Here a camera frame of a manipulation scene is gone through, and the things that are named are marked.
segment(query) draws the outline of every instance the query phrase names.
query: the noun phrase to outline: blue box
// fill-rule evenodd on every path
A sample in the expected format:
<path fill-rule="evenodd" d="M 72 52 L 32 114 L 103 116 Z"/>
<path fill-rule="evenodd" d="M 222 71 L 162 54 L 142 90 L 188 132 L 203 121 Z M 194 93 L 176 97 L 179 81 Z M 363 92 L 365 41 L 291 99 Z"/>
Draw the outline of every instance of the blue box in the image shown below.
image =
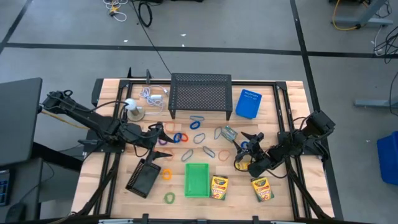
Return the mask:
<path fill-rule="evenodd" d="M 259 111 L 262 95 L 243 89 L 235 112 L 237 115 L 253 119 Z"/>
<path fill-rule="evenodd" d="M 377 140 L 381 178 L 388 184 L 398 185 L 398 131 Z"/>

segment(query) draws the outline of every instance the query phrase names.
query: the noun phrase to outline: yellow cable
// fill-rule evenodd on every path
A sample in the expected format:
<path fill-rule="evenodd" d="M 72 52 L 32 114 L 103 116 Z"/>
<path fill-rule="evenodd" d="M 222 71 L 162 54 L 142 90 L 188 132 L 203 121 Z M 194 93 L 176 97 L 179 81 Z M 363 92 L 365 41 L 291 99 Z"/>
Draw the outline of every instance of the yellow cable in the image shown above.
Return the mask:
<path fill-rule="evenodd" d="M 47 112 L 47 111 L 42 110 L 42 113 L 43 113 L 43 114 L 47 114 L 47 115 L 49 115 L 49 116 L 51 116 L 51 117 L 53 117 L 53 118 L 55 118 L 55 119 L 58 119 L 58 120 L 60 120 L 60 121 L 62 121 L 62 122 L 65 122 L 65 123 L 67 123 L 67 124 L 69 124 L 69 125 L 72 125 L 73 127 L 89 130 L 89 128 L 87 128 L 87 127 L 72 124 L 71 122 L 66 121 L 66 120 L 64 120 L 64 119 L 62 119 L 62 118 L 60 118 L 60 117 L 58 117 L 57 115 L 52 114 L 52 113 L 49 113 L 49 112 Z"/>
<path fill-rule="evenodd" d="M 355 29 L 357 28 L 356 26 L 355 26 L 355 27 L 350 27 L 350 28 L 340 28 L 340 27 L 337 27 L 337 26 L 336 26 L 335 16 L 336 16 L 336 11 L 337 11 L 337 6 L 338 6 L 339 3 L 340 3 L 340 0 L 337 0 L 336 6 L 335 6 L 335 10 L 333 11 L 333 17 L 331 18 L 332 21 L 333 21 L 334 27 L 335 27 L 336 29 L 338 29 L 338 30 L 343 30 L 343 31 L 355 30 Z"/>

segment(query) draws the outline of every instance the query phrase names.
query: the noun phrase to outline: metal mesh rack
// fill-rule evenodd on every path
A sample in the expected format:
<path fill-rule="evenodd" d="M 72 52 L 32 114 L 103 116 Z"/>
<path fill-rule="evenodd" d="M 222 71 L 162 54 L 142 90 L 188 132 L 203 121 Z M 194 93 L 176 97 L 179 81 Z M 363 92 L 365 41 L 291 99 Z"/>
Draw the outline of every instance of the metal mesh rack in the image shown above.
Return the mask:
<path fill-rule="evenodd" d="M 232 113 L 231 75 L 173 73 L 170 85 L 169 111 L 225 111 Z"/>

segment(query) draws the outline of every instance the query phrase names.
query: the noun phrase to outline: orange rubber band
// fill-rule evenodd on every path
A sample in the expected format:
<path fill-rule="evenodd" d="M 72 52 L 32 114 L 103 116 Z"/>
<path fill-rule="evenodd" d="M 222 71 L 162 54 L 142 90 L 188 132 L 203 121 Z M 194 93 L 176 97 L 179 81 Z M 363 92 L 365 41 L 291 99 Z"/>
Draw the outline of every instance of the orange rubber band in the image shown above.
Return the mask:
<path fill-rule="evenodd" d="M 172 124 L 172 125 L 173 125 L 173 130 L 167 129 L 167 125 L 169 125 L 169 124 Z M 173 122 L 166 122 L 166 123 L 164 123 L 164 130 L 165 130 L 166 132 L 173 132 L 174 129 L 175 129 L 175 123 L 173 123 Z"/>
<path fill-rule="evenodd" d="M 171 152 L 172 157 L 164 157 L 167 161 L 172 161 L 174 157 L 174 152 L 171 149 L 164 149 L 163 152 L 166 153 L 166 151 Z"/>
<path fill-rule="evenodd" d="M 172 171 L 170 169 L 164 169 L 162 171 L 162 178 L 164 180 L 171 180 L 172 179 Z"/>
<path fill-rule="evenodd" d="M 188 136 L 187 136 L 187 134 L 185 134 L 185 133 L 183 133 L 183 134 L 181 134 L 182 135 L 182 137 L 181 137 L 181 141 L 183 141 L 183 142 L 187 142 L 188 140 L 189 140 L 189 138 L 188 138 Z"/>
<path fill-rule="evenodd" d="M 228 152 L 228 156 L 227 156 L 225 159 L 220 159 L 220 154 L 221 154 L 222 152 Z M 221 162 L 225 162 L 225 161 L 229 158 L 230 155 L 231 155 L 231 152 L 230 152 L 229 150 L 221 150 L 221 151 L 218 153 L 218 159 L 219 159 Z"/>

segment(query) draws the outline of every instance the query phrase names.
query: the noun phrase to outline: white cable bundle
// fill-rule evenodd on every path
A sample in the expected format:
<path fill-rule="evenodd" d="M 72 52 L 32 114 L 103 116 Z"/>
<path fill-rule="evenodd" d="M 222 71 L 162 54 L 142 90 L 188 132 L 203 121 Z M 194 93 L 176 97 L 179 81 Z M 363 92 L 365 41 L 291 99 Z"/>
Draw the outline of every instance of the white cable bundle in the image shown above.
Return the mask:
<path fill-rule="evenodd" d="M 162 87 L 162 86 L 160 86 L 160 85 L 151 85 L 151 86 L 148 86 L 148 87 L 144 87 L 144 88 L 142 89 L 142 91 L 139 93 L 139 96 L 140 96 L 140 97 L 145 98 L 145 99 L 147 100 L 147 104 L 148 104 L 148 105 L 160 107 L 160 111 L 157 112 L 157 113 L 148 113 L 148 112 L 145 112 L 145 114 L 148 114 L 148 115 L 158 115 L 158 114 L 160 114 L 160 113 L 163 111 L 165 103 L 163 102 L 163 100 L 154 100 L 153 98 L 151 98 L 150 89 L 151 89 L 152 87 L 159 87 L 159 88 L 163 89 L 163 91 L 164 91 L 164 93 L 165 93 L 166 95 L 168 95 L 168 91 L 167 91 L 164 87 Z"/>
<path fill-rule="evenodd" d="M 103 2 L 105 3 L 105 7 L 109 10 L 112 10 L 112 6 L 114 6 L 116 9 L 119 9 L 121 5 L 123 4 L 127 4 L 129 0 L 126 0 L 126 2 L 121 2 L 121 0 L 110 0 L 109 2 L 106 2 L 106 0 L 103 0 Z M 119 22 L 124 22 L 127 20 L 127 15 L 123 12 L 118 12 L 118 11 L 114 11 L 115 14 L 121 14 L 124 15 L 124 19 L 118 19 L 116 17 L 116 15 L 114 15 L 114 19 L 116 19 Z"/>

